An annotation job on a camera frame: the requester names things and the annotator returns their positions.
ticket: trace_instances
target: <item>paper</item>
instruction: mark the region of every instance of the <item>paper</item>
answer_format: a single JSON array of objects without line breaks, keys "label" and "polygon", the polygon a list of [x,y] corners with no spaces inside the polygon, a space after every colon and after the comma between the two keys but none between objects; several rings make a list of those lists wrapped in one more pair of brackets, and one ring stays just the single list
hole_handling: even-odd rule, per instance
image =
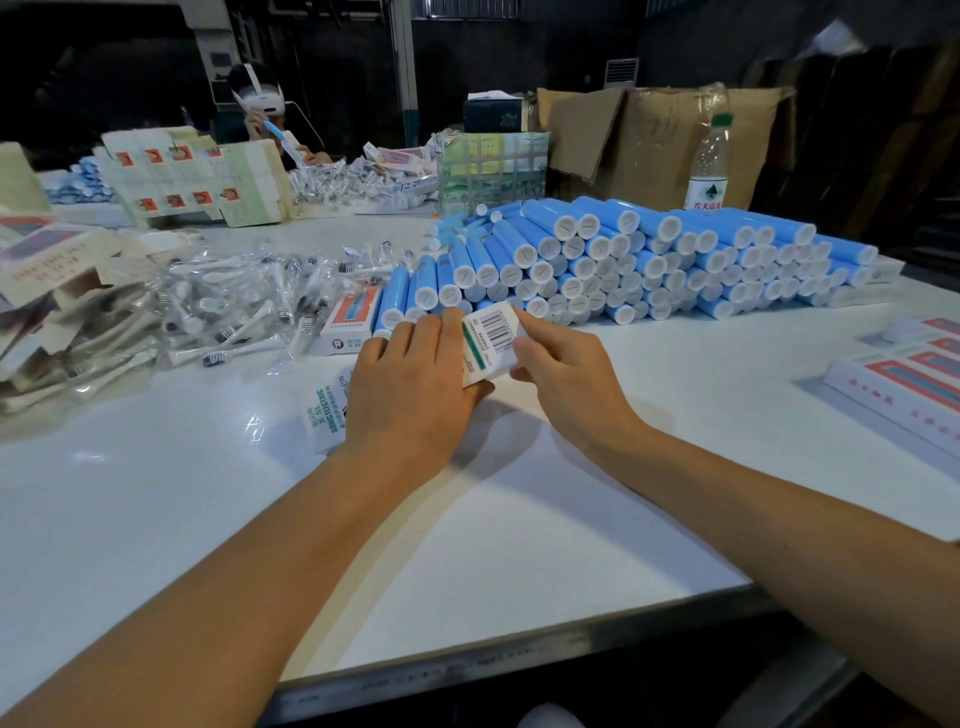
[{"label": "paper", "polygon": [[480,91],[479,93],[467,94],[468,101],[474,101],[475,99],[508,99],[511,101],[516,101],[519,99],[519,97],[514,96],[511,93],[507,93],[506,91]]}]

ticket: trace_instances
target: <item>barcode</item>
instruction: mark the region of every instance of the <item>barcode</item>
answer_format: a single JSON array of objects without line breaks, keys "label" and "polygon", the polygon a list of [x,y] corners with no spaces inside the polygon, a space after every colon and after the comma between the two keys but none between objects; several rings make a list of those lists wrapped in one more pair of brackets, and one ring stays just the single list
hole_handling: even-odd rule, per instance
[{"label": "barcode", "polygon": [[500,311],[495,311],[490,316],[484,316],[480,319],[480,326],[483,327],[484,333],[490,339],[490,344],[495,352],[503,353],[514,343],[514,335],[510,331],[507,317]]}]

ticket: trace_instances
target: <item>bagged toothbrush head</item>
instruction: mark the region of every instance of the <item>bagged toothbrush head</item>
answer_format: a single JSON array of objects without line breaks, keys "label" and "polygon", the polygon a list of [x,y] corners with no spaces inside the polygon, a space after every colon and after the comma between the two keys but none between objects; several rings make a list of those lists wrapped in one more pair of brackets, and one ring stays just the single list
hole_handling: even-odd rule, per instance
[{"label": "bagged toothbrush head", "polygon": [[205,367],[215,367],[217,364],[223,364],[227,361],[227,355],[223,352],[210,352],[204,354],[204,358],[201,359],[201,363]]}]

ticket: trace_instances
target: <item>white table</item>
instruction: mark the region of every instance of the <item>white table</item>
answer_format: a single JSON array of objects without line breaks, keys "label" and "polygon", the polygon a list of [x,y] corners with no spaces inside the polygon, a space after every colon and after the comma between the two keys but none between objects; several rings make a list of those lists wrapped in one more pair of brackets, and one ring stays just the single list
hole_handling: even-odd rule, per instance
[{"label": "white table", "polygon": [[[249,249],[269,235],[281,250],[306,253],[386,238],[418,247],[427,225],[336,218],[210,236]],[[882,330],[894,312],[960,313],[956,294],[912,280],[901,286],[890,304],[759,311],[725,323],[604,321],[589,330],[649,423],[957,539],[960,484],[797,383],[821,376],[837,356],[867,352],[858,337]],[[265,353],[215,370],[132,376],[66,419],[41,408],[2,423],[0,713],[319,463],[297,414],[298,375],[266,376],[271,361]],[[302,368],[344,363],[317,357]],[[489,650],[518,633],[657,612],[747,584],[562,441],[532,387],[502,378],[455,464],[365,547],[283,678],[352,668],[356,687],[384,661],[456,655],[472,643]],[[565,654],[572,645],[589,651],[585,640],[567,641]],[[526,667],[527,658],[539,659],[518,650],[478,664],[496,671],[497,660]],[[436,670],[433,685],[457,679]],[[294,684],[301,696],[303,685]],[[331,700],[325,706],[338,705]],[[298,698],[277,706],[274,719],[327,709]]]}]

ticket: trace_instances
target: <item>person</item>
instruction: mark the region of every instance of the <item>person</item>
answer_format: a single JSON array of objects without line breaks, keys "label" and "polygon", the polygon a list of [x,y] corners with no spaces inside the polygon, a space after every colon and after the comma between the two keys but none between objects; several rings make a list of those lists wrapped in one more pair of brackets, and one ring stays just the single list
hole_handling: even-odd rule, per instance
[{"label": "person", "polygon": [[[660,432],[599,339],[518,312],[513,377],[606,473],[712,545],[866,672],[960,725],[960,552]],[[390,513],[450,461],[493,384],[462,388],[462,313],[360,352],[345,444],[3,718],[22,726],[253,726],[300,638]],[[409,414],[418,416],[411,419]]]},{"label": "person", "polygon": [[276,149],[280,152],[284,168],[288,171],[294,169],[296,163],[283,151],[280,140],[268,132],[264,126],[263,122],[269,120],[282,132],[289,130],[293,134],[298,141],[298,144],[294,146],[306,164],[313,166],[332,162],[330,155],[326,152],[315,154],[302,143],[304,139],[314,137],[320,141],[320,135],[317,134],[302,111],[300,117],[305,123],[288,127],[287,107],[295,105],[294,102],[287,102],[284,99],[283,89],[276,79],[276,74],[268,66],[256,62],[238,63],[230,69],[227,83],[234,98],[245,113],[244,128],[222,134],[223,138],[219,139],[221,143],[272,139],[276,144]]}]

